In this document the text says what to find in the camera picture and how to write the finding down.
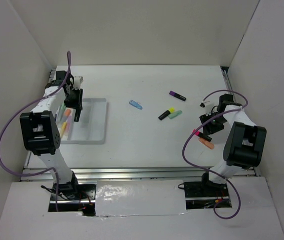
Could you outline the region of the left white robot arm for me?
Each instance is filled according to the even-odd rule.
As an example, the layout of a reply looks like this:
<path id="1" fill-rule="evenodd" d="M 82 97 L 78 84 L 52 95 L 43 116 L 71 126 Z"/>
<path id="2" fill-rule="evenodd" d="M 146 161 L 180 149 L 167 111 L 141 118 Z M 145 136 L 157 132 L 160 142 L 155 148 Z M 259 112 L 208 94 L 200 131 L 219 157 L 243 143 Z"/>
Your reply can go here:
<path id="1" fill-rule="evenodd" d="M 83 109 L 83 90 L 80 78 L 61 70 L 45 87 L 45 98 L 30 112 L 20 115 L 24 146 L 38 156 L 53 176 L 52 193 L 67 200 L 78 200 L 81 191 L 75 173 L 67 166 L 61 152 L 61 130 L 55 114 L 61 106 L 75 111 L 78 122 Z"/>

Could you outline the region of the yellow pastel highlighter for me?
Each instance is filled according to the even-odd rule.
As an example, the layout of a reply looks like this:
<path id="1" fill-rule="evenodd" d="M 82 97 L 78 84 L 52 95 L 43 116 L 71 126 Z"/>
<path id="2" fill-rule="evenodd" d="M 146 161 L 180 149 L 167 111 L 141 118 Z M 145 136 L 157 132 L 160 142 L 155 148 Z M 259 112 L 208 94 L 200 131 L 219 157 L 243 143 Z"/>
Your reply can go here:
<path id="1" fill-rule="evenodd" d="M 60 128 L 60 137 L 62 138 L 64 133 L 65 133 L 65 129 L 66 129 L 67 123 L 63 122 Z"/>

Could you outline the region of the purple cap black highlighter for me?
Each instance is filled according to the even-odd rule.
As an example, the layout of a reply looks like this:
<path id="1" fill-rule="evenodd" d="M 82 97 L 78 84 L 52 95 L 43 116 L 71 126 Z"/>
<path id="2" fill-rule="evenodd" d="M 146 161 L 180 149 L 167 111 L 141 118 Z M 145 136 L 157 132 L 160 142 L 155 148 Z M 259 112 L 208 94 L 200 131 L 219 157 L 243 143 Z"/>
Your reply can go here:
<path id="1" fill-rule="evenodd" d="M 186 101 L 186 97 L 184 97 L 184 96 L 182 96 L 182 95 L 180 95 L 180 94 L 178 94 L 178 93 L 176 93 L 176 92 L 174 92 L 174 91 L 170 91 L 169 94 L 170 94 L 171 96 L 173 96 L 173 97 L 179 99 L 179 100 L 182 100 L 182 101 L 184 101 L 184 102 Z"/>

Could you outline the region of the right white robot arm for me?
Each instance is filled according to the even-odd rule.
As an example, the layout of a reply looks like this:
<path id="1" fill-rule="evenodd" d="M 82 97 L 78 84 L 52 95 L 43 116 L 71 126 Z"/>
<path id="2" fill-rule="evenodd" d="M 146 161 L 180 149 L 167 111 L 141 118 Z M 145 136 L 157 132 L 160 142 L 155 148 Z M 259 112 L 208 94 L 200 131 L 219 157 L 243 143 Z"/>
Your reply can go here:
<path id="1" fill-rule="evenodd" d="M 221 95 L 217 107 L 208 101 L 203 101 L 200 106 L 205 108 L 205 114 L 199 117 L 201 123 L 210 122 L 202 127 L 203 131 L 196 131 L 195 135 L 208 148 L 214 148 L 210 137 L 212 134 L 224 130 L 225 124 L 231 127 L 222 160 L 201 178 L 202 194 L 211 196 L 239 171 L 260 164 L 267 131 L 249 119 L 244 106 L 234 102 L 231 94 Z"/>

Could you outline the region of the green cap black highlighter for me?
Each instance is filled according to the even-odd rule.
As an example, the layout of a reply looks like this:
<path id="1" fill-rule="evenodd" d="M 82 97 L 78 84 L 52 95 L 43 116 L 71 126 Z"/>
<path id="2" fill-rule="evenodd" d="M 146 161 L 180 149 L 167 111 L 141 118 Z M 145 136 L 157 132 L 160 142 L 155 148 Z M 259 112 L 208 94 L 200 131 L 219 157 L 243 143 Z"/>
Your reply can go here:
<path id="1" fill-rule="evenodd" d="M 81 115 L 81 109 L 76 109 L 75 111 L 75 116 L 74 116 L 74 122 L 78 122 L 80 119 L 80 115 Z"/>

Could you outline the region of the pink cap black highlighter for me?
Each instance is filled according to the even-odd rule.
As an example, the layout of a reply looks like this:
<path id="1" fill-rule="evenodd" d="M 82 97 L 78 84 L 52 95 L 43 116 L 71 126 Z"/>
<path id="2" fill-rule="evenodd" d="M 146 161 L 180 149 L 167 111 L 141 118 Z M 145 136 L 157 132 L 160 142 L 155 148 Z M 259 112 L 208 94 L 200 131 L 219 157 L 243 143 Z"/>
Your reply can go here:
<path id="1" fill-rule="evenodd" d="M 200 131 L 196 131 L 195 129 L 193 130 L 193 133 L 195 136 L 198 136 L 199 138 L 202 138 L 208 142 L 211 142 L 212 138 L 205 135 L 204 133 L 200 132 Z"/>

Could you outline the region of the mint L-point highlighter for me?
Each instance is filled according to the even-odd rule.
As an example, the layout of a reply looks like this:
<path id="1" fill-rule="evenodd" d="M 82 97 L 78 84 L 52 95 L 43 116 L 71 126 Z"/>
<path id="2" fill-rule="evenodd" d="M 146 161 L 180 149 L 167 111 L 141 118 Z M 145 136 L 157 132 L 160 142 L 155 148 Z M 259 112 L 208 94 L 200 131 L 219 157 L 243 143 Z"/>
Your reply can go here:
<path id="1" fill-rule="evenodd" d="M 65 107 L 65 105 L 63 104 L 63 105 L 61 106 L 61 108 L 60 108 L 59 115 L 58 115 L 58 120 L 59 120 L 59 121 L 62 119 L 65 109 L 66 109 L 66 107 Z"/>

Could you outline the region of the pink pastel highlighter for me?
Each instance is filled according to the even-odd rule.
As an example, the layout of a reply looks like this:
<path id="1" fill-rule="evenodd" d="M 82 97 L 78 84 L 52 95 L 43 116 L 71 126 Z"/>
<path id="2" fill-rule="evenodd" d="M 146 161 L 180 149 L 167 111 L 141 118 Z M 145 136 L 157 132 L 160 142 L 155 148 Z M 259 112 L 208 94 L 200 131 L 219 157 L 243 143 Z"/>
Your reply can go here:
<path id="1" fill-rule="evenodd" d="M 69 128 L 70 128 L 71 122 L 72 122 L 72 116 L 70 115 L 70 116 L 67 118 L 67 124 L 66 124 L 66 128 L 65 128 L 65 133 L 66 133 L 66 134 L 68 134 L 68 132 L 69 132 Z"/>

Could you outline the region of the orange cap clear highlighter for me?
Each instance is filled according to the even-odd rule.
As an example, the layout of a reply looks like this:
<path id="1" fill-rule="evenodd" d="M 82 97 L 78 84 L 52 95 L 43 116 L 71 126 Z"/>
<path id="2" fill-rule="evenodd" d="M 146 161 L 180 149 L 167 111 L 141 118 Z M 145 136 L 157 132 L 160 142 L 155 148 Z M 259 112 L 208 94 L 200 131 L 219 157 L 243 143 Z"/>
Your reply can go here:
<path id="1" fill-rule="evenodd" d="M 64 112 L 63 117 L 64 117 L 65 119 L 67 119 L 71 113 L 72 113 L 72 111 L 71 111 L 69 108 L 67 108 L 67 109 L 65 110 L 65 112 Z"/>

